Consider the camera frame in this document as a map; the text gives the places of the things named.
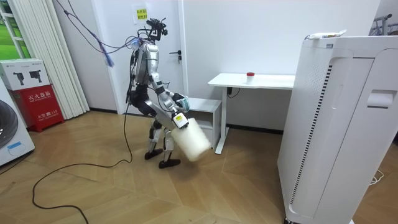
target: sign on wall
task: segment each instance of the sign on wall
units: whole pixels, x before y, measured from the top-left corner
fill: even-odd
[[[147,4],[133,4],[132,15],[135,24],[145,24],[149,18]]]

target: air vent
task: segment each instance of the air vent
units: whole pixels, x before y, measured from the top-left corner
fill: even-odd
[[[306,145],[305,145],[304,155],[303,155],[303,158],[302,158],[302,160],[301,160],[300,169],[298,170],[298,175],[297,175],[296,183],[294,184],[294,189],[293,189],[292,198],[290,199],[290,204],[291,204],[291,205],[293,204],[294,197],[295,197],[296,191],[297,191],[297,187],[299,186],[301,174],[302,174],[302,172],[303,172],[305,160],[306,160],[306,158],[307,158],[308,149],[310,148],[311,138],[312,138],[312,136],[313,136],[313,131],[314,131],[314,129],[315,129],[315,125],[317,124],[319,111],[321,110],[321,105],[322,105],[323,97],[325,96],[326,86],[328,85],[328,82],[329,82],[329,77],[330,77],[330,73],[331,73],[331,68],[332,68],[332,67],[333,67],[332,65],[329,65],[328,71],[327,71],[327,73],[326,73],[325,81],[323,82],[321,95],[320,95],[319,100],[318,100],[318,106],[317,106],[317,109],[315,110],[315,115],[314,115],[314,117],[313,117],[312,124],[311,124],[310,134],[308,135],[307,143],[306,143]]]

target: white wall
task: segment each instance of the white wall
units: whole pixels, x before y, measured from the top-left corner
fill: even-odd
[[[375,17],[386,16],[388,14],[392,14],[392,17],[388,19],[388,24],[398,22],[398,0],[380,1],[380,6]]]
[[[60,0],[66,10],[72,12],[67,0]],[[70,0],[76,14],[82,22],[95,34],[98,33],[96,20],[93,13],[91,0]],[[58,19],[67,45],[72,56],[81,86],[85,92],[88,106],[91,108],[101,108],[116,110],[115,98],[109,79],[108,68],[105,64],[103,55],[93,49],[87,41],[75,29],[68,17],[53,0]],[[88,40],[98,47],[94,38],[76,21],[75,24],[86,35]]]
[[[301,43],[316,32],[368,35],[379,0],[184,1],[189,96],[220,99],[221,72],[295,73]],[[283,129],[290,91],[241,90],[227,123]]]

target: red box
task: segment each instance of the red box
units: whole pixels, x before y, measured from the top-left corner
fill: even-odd
[[[51,85],[11,91],[28,129],[42,132],[53,124],[64,123]]]

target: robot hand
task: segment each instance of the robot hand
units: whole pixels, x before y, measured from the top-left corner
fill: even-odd
[[[189,111],[189,101],[187,96],[183,96],[179,93],[174,93],[172,99],[175,102],[175,104],[178,106],[178,108],[182,110],[184,113]]]

